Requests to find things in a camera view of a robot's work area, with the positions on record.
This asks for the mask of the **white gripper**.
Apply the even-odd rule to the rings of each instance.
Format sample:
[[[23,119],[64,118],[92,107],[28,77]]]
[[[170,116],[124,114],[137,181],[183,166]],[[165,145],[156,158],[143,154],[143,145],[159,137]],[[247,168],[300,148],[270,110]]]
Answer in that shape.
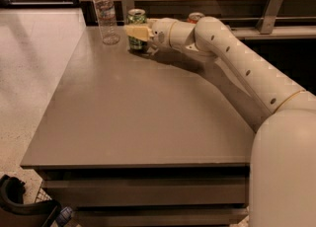
[[[153,53],[172,51],[170,33],[176,23],[175,19],[149,19],[147,24],[126,25],[124,30],[129,37],[148,41],[149,50]]]

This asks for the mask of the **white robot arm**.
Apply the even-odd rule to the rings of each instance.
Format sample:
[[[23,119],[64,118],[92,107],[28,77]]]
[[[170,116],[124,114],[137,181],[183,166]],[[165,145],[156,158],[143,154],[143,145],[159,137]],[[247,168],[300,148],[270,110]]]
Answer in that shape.
[[[223,95],[254,128],[249,227],[315,227],[315,96],[241,42],[220,20],[195,24],[149,19],[129,24],[128,36],[192,58],[220,58],[244,89]]]

